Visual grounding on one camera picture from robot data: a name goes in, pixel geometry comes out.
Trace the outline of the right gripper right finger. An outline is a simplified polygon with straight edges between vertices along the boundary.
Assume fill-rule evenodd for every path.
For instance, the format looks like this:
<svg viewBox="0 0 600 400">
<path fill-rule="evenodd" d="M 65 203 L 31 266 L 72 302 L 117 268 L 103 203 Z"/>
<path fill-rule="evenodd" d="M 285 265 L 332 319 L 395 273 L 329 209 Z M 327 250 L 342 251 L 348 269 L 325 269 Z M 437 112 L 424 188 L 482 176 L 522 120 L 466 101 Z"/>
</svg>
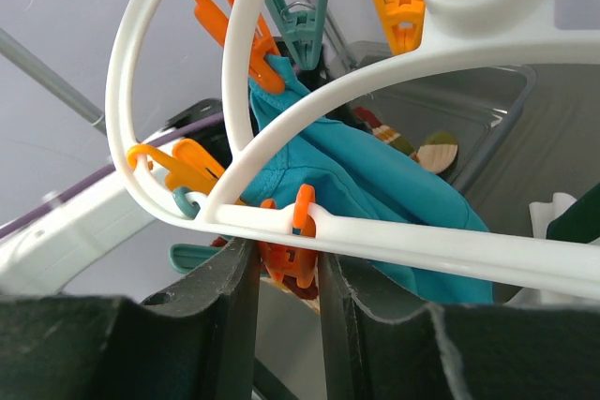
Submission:
<svg viewBox="0 0 600 400">
<path fill-rule="evenodd" d="M 594 306 L 435 304 L 369 263 L 319 258 L 331 399 L 595 399 Z"/>
</svg>

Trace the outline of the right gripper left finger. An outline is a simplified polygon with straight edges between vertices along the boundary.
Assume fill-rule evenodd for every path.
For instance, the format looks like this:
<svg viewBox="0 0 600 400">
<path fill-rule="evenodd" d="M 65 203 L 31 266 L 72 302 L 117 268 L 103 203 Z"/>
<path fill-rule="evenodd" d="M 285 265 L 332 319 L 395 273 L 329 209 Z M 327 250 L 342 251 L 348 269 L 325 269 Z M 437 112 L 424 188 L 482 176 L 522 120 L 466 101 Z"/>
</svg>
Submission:
<svg viewBox="0 0 600 400">
<path fill-rule="evenodd" d="M 5 399 L 248 399 L 261 263 L 235 238 L 136 303 L 126 297 L 5 296 Z"/>
</svg>

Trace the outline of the blue cloth garment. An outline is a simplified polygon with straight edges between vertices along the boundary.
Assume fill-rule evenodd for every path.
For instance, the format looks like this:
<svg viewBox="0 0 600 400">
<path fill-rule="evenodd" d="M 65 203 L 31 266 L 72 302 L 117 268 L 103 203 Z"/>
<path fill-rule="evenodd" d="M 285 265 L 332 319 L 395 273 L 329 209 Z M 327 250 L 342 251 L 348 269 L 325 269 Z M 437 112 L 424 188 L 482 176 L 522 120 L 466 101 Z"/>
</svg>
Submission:
<svg viewBox="0 0 600 400">
<path fill-rule="evenodd" d="M 249 102 L 262 131 L 310 94 L 286 57 L 267 55 L 285 81 L 272 95 L 249 81 Z M 247 186 L 242 200 L 277 206 L 296 200 L 301 185 L 315 188 L 316 201 L 333 215 L 488 231 L 466 199 L 439 176 L 367 132 L 321 117 L 290 140 Z M 412 293 L 436 303 L 493 303 L 487 280 L 372 261 L 374 267 Z"/>
</svg>

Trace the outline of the striped sock red cuff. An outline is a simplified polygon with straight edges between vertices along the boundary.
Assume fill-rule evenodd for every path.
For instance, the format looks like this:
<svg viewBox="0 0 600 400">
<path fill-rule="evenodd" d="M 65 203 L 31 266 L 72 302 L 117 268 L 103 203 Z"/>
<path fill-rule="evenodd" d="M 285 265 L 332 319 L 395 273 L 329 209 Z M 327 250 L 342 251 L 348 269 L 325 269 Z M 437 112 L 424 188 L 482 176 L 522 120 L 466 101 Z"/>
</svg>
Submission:
<svg viewBox="0 0 600 400">
<path fill-rule="evenodd" d="M 318 252 L 266 242 L 258 242 L 258 249 L 268 283 L 293 294 L 311 310 L 320 313 Z"/>
</svg>

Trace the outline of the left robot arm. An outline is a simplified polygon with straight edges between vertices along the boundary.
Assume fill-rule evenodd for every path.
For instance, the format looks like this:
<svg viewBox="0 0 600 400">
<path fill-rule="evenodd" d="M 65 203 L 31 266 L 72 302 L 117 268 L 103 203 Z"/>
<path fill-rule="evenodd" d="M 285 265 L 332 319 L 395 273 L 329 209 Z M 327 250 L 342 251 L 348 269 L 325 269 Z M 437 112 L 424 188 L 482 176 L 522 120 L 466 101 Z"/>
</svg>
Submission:
<svg viewBox="0 0 600 400">
<path fill-rule="evenodd" d="M 172 245 L 214 235 L 157 222 L 106 166 L 7 224 L 1 237 L 5 295 L 125 295 L 140 301 L 180 278 Z"/>
</svg>

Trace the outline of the teal clothespin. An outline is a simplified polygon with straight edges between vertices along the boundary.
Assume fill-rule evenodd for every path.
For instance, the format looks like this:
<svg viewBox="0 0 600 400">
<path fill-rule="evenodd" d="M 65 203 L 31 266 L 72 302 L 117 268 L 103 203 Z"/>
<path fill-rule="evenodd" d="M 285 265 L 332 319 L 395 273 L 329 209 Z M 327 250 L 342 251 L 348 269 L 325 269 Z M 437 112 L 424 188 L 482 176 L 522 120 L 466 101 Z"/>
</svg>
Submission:
<svg viewBox="0 0 600 400">
<path fill-rule="evenodd" d="M 172 196 L 176 206 L 187 217 L 194 219 L 201 207 L 198 202 L 190 201 L 187 194 L 188 187 L 177 187 Z M 179 274 L 188 274 L 216 255 L 221 247 L 228 243 L 227 239 L 218 237 L 211 245 L 174 244 L 169 251 L 169 258 L 173 269 Z"/>
</svg>

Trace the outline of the orange lower clothespin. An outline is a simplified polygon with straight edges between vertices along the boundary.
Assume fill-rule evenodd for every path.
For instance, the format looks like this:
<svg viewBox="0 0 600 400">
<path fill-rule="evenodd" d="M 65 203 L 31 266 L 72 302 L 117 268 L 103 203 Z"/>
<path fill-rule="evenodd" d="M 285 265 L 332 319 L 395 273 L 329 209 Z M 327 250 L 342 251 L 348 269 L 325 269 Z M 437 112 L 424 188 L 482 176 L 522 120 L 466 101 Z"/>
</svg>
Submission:
<svg viewBox="0 0 600 400">
<path fill-rule="evenodd" d="M 305 236 L 309 238 L 314 238 L 316 236 L 315 221 L 308 213 L 310 205 L 314 202 L 314 187 L 312 185 L 307 184 L 301 185 L 296 195 L 296 200 L 293 205 L 292 213 L 292 229 L 298 230 L 300 236 Z"/>
</svg>

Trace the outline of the yellow orange clothespin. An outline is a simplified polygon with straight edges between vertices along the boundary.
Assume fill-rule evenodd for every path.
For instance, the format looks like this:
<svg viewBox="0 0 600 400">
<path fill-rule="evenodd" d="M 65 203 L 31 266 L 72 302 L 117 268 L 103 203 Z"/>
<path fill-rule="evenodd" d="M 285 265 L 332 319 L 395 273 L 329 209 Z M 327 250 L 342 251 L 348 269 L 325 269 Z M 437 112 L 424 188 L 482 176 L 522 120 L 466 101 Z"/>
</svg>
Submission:
<svg viewBox="0 0 600 400">
<path fill-rule="evenodd" d="M 132 169 L 136 168 L 140 156 L 150 157 L 168 171 L 164 183 L 170 191 L 186 187 L 209 194 L 225 172 L 210 153 L 192 139 L 177 142 L 170 155 L 150 144 L 136 144 L 127 151 L 127 162 Z"/>
</svg>

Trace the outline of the white and green shirt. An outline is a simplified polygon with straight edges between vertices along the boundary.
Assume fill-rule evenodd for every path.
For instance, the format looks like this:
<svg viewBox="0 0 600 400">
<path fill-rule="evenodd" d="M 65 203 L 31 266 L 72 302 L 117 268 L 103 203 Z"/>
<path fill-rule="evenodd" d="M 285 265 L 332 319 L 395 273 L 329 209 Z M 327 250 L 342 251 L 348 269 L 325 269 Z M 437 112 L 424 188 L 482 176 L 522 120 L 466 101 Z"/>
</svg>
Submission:
<svg viewBox="0 0 600 400">
<path fill-rule="evenodd" d="M 599 185 L 581 198 L 554 193 L 550 202 L 529 205 L 532 234 L 536 239 L 599 246 Z M 520 289 L 508 304 L 599 305 L 599 301 L 545 289 Z"/>
</svg>

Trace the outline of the clear plastic bin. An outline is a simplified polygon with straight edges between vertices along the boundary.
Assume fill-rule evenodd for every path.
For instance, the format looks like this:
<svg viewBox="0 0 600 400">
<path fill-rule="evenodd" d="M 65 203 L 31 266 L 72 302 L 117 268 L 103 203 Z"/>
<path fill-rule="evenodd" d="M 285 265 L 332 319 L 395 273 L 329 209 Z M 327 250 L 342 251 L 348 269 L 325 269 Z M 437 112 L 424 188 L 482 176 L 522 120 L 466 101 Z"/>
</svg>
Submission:
<svg viewBox="0 0 600 400">
<path fill-rule="evenodd" d="M 529 66 L 478 67 L 405 81 L 355 98 L 412 144 L 438 131 L 458 141 L 447 182 L 466 193 L 523 113 L 537 81 Z"/>
</svg>

